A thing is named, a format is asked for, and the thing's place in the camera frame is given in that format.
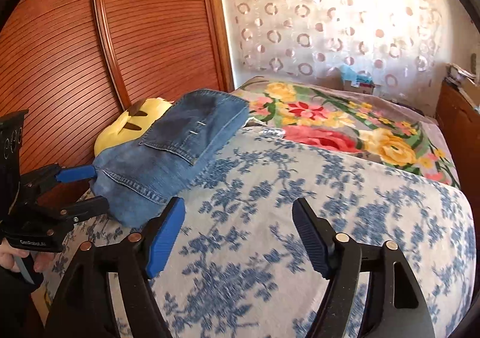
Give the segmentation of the yellow plush toy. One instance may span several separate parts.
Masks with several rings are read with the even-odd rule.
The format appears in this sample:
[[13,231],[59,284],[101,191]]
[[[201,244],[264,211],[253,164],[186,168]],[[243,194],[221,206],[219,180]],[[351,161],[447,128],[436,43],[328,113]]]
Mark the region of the yellow plush toy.
[[94,145],[94,156],[141,137],[172,105],[172,102],[162,97],[138,100],[99,133]]

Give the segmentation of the blue denim jeans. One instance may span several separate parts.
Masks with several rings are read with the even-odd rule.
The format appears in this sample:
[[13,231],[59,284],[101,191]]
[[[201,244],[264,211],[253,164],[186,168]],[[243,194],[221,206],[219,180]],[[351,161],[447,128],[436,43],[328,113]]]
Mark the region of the blue denim jeans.
[[90,190],[117,222],[139,228],[204,172],[249,116],[233,94],[199,89],[176,101],[139,138],[103,150]]

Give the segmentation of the long wooden sideboard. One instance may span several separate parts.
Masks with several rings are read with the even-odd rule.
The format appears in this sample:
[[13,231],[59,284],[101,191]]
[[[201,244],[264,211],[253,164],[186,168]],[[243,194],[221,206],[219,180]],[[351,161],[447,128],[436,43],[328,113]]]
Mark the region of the long wooden sideboard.
[[468,199],[479,197],[479,113],[449,81],[441,85],[435,112],[448,144],[460,188]]

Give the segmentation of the wooden slatted wardrobe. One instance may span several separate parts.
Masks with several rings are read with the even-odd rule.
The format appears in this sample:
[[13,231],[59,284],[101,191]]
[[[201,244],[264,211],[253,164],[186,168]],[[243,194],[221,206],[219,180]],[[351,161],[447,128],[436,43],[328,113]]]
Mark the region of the wooden slatted wardrobe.
[[26,111],[21,172],[92,162],[148,97],[233,90],[221,0],[1,0],[1,113]]

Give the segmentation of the colourful floral blanket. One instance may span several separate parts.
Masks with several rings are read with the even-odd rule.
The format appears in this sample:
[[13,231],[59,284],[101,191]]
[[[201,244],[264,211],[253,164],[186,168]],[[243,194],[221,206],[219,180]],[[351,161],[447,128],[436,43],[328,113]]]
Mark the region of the colourful floral blanket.
[[258,76],[234,95],[254,120],[287,140],[343,152],[459,187],[448,145],[433,119],[369,94]]

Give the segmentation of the sheer circle pattern curtain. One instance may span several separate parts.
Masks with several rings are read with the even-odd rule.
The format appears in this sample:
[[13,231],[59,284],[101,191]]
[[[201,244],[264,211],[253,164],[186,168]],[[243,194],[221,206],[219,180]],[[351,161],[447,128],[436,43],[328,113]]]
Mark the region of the sheer circle pattern curtain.
[[224,0],[224,9],[239,81],[351,72],[392,97],[433,94],[443,0]]

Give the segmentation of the box with blue tissue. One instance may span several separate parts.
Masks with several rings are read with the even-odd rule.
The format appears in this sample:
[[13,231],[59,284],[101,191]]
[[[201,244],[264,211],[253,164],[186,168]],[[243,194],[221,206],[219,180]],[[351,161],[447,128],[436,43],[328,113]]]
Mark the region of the box with blue tissue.
[[339,71],[345,91],[358,94],[373,94],[375,84],[370,76],[354,72],[346,65],[341,66]]

